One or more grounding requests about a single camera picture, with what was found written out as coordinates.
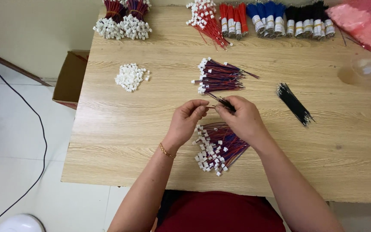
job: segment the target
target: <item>red shirt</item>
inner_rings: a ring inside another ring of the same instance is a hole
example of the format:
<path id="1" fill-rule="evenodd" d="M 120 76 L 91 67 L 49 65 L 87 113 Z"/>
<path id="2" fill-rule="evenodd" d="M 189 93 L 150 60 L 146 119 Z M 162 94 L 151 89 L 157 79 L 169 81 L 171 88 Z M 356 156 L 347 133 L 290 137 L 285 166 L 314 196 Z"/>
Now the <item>red shirt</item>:
<path id="1" fill-rule="evenodd" d="M 228 192 L 186 192 L 170 207 L 155 232 L 282 231 L 283 220 L 265 197 Z"/>

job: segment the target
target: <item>wooden baseboard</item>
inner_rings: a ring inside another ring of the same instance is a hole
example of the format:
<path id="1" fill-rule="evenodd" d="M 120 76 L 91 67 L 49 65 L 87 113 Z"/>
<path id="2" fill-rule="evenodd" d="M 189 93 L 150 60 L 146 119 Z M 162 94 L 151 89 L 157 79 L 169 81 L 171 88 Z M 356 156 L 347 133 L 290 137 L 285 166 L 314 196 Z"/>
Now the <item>wooden baseboard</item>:
<path id="1" fill-rule="evenodd" d="M 6 67 L 8 67 L 8 68 L 10 68 L 10 69 L 12 69 L 14 71 L 19 72 L 22 75 L 27 76 L 27 77 L 29 77 L 29 78 L 31 78 L 31 79 L 33 79 L 33 80 L 41 83 L 44 86 L 51 86 L 50 84 L 48 84 L 48 83 L 44 82 L 43 80 L 41 80 L 41 78 L 39 78 L 38 76 L 36 76 L 36 75 L 34 75 L 34 74 L 32 74 L 32 73 L 30 73 L 28 71 L 25 71 L 25 70 L 21 69 L 20 67 L 14 65 L 11 62 L 8 62 L 8 61 L 4 60 L 1 57 L 0 57 L 0 64 L 4 65 L 4 66 L 6 66 Z"/>

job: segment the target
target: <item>hand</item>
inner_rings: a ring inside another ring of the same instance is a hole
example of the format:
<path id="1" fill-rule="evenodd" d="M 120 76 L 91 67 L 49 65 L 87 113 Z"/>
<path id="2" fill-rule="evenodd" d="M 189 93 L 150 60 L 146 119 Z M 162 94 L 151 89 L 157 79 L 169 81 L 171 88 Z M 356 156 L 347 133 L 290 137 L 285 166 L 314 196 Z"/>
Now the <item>hand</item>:
<path id="1" fill-rule="evenodd" d="M 207 116 L 208 104 L 205 100 L 191 100 L 174 111 L 170 129 L 161 142 L 169 153 L 175 154 L 191 138 L 197 122 Z"/>
<path id="2" fill-rule="evenodd" d="M 255 147 L 265 136 L 271 137 L 255 104 L 240 96 L 229 96 L 226 99 L 236 112 L 230 112 L 221 103 L 216 105 L 216 111 L 240 139 Z"/>

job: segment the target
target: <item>gold bracelet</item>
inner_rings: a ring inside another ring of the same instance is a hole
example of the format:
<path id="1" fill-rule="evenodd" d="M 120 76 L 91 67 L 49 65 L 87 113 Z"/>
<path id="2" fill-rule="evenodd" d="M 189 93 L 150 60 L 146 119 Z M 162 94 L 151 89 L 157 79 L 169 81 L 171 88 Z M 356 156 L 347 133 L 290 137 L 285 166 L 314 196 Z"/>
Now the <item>gold bracelet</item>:
<path id="1" fill-rule="evenodd" d="M 175 157 L 176 157 L 176 155 L 171 155 L 170 153 L 168 153 L 168 152 L 167 152 L 167 151 L 162 147 L 162 144 L 161 144 L 161 143 L 158 145 L 158 147 L 161 149 L 162 153 L 164 153 L 164 154 L 167 155 L 168 157 L 170 157 L 170 158 L 175 158 Z"/>

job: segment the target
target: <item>person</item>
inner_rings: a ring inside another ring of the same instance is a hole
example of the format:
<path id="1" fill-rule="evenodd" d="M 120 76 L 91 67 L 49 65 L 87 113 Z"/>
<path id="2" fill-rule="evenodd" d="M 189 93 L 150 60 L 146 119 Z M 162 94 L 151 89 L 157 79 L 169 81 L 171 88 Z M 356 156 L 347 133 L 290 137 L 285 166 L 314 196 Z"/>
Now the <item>person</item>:
<path id="1" fill-rule="evenodd" d="M 255 104 L 239 96 L 226 98 L 215 110 L 233 132 L 259 155 L 281 214 L 292 231 L 343 231 L 319 193 L 296 169 L 267 131 Z M 164 192 L 173 155 L 207 115 L 205 100 L 177 108 L 167 135 L 118 208 L 108 232 L 150 231 L 286 231 L 282 219 L 264 197 L 225 192 Z"/>

